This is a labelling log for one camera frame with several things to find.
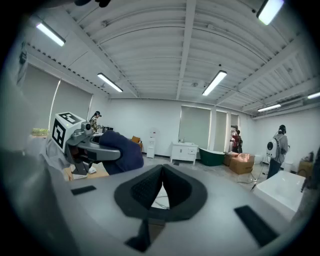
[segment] green bathtub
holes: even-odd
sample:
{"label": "green bathtub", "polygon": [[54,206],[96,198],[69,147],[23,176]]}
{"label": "green bathtub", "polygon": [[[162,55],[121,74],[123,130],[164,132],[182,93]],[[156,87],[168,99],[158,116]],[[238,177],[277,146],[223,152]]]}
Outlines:
{"label": "green bathtub", "polygon": [[220,166],[224,162],[225,153],[199,148],[201,162],[205,166]]}

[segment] white bathtub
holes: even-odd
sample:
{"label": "white bathtub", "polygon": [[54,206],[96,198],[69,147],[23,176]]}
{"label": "white bathtub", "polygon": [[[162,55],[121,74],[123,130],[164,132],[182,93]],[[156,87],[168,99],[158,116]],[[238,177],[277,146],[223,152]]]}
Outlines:
{"label": "white bathtub", "polygon": [[258,184],[253,193],[278,210],[288,221],[296,214],[306,178],[280,170],[276,175]]}

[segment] desk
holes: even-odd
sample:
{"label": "desk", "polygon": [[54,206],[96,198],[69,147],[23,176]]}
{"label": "desk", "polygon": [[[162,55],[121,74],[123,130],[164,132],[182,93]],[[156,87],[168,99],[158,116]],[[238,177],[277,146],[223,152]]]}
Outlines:
{"label": "desk", "polygon": [[[97,164],[93,164],[92,166],[96,169],[96,172],[95,173],[88,173],[88,176],[86,178],[80,178],[79,180],[95,179],[95,178],[109,176],[109,173],[107,173],[105,170],[100,169]],[[74,181],[71,166],[69,168],[65,168],[64,172],[68,175],[69,181]]]}

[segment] white ceiling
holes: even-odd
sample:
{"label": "white ceiling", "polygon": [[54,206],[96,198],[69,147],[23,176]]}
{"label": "white ceiling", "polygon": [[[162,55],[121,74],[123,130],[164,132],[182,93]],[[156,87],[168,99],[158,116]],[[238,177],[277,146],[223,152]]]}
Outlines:
{"label": "white ceiling", "polygon": [[[66,43],[60,47],[30,23],[28,52],[45,56],[48,65],[55,59],[61,73],[74,72],[93,89],[101,87],[97,74],[104,73],[123,89],[95,90],[109,98],[191,101],[255,115],[262,106],[306,96],[320,85],[318,59],[296,15],[284,5],[266,26],[252,12],[262,2],[112,0],[100,8],[92,0],[41,9],[36,15]],[[219,70],[228,75],[202,96]]]}

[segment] ceiling light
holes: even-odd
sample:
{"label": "ceiling light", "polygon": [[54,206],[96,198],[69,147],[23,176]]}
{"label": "ceiling light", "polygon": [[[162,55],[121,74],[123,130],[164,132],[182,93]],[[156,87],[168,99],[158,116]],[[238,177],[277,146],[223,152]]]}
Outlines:
{"label": "ceiling light", "polygon": [[48,37],[50,37],[53,41],[55,41],[58,45],[63,46],[66,42],[62,36],[56,33],[51,27],[49,27],[44,22],[38,24],[36,26],[37,29],[41,30],[45,33]]}
{"label": "ceiling light", "polygon": [[209,83],[209,86],[202,93],[203,96],[207,96],[211,91],[225,78],[227,72],[220,70],[218,74]]}
{"label": "ceiling light", "polygon": [[268,107],[265,107],[265,108],[260,108],[260,109],[258,109],[258,111],[259,112],[263,112],[263,111],[273,110],[273,109],[280,108],[280,107],[281,107],[281,105],[277,104],[277,105],[268,106]]}
{"label": "ceiling light", "polygon": [[117,90],[119,93],[122,93],[124,90],[122,90],[118,85],[116,85],[114,82],[112,82],[108,77],[106,77],[104,74],[99,73],[98,77],[105,81],[108,85],[113,87],[115,90]]}
{"label": "ceiling light", "polygon": [[265,0],[256,16],[265,25],[269,25],[283,4],[284,0]]}
{"label": "ceiling light", "polygon": [[316,98],[316,97],[319,97],[319,96],[320,96],[320,92],[317,92],[317,93],[309,95],[308,99],[313,99],[313,98]]}

